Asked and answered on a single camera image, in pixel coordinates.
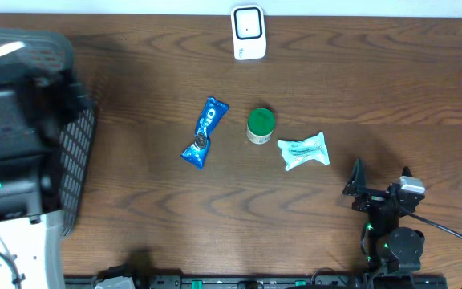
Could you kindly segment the green lid white jar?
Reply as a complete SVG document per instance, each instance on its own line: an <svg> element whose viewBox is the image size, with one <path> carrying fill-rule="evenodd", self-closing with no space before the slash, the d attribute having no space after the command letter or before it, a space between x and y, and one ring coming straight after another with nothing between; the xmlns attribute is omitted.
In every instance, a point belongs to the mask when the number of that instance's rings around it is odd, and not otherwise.
<svg viewBox="0 0 462 289"><path fill-rule="evenodd" d="M268 142L276 124L275 115L268 108L256 108L248 117L247 137L256 144L262 145Z"/></svg>

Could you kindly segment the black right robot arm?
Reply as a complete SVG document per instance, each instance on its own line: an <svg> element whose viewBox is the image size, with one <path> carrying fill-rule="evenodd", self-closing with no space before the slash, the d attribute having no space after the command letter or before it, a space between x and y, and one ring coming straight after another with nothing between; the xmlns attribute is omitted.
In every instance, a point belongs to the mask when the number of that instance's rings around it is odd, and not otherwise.
<svg viewBox="0 0 462 289"><path fill-rule="evenodd" d="M355 200L353 210L364 212L368 221L361 237L361 249L377 275L408 275L420 269L424 235L418 230L402 227L399 220L414 213L425 199L423 182L404 167L397 182L385 190L367 186L366 170L358 159L343 194Z"/></svg>

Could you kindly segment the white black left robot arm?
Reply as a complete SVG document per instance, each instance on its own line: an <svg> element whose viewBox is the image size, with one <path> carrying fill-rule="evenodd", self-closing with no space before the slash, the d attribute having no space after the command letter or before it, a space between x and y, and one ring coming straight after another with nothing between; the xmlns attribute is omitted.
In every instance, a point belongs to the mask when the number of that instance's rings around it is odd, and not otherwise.
<svg viewBox="0 0 462 289"><path fill-rule="evenodd" d="M20 60L0 45L0 287L62 288L64 129L93 107L69 68Z"/></svg>

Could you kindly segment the white wet wipes pack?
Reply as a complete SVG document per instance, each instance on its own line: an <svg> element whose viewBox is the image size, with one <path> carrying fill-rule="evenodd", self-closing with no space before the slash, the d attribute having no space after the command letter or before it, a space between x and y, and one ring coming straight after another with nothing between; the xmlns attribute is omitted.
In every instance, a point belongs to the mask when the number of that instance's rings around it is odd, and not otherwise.
<svg viewBox="0 0 462 289"><path fill-rule="evenodd" d="M286 163L285 171L290 171L307 161L317 161L324 165L330 164L323 132L305 140L279 140L277 145Z"/></svg>

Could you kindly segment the blue Oreo cookie pack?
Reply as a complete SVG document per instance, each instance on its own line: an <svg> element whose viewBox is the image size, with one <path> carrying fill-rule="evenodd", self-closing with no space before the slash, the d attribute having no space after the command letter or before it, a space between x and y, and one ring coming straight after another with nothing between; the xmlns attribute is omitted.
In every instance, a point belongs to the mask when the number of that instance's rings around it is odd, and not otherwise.
<svg viewBox="0 0 462 289"><path fill-rule="evenodd" d="M208 97L196 124L194 140L180 155L183 159L203 169L211 145L210 136L228 110L228 104Z"/></svg>

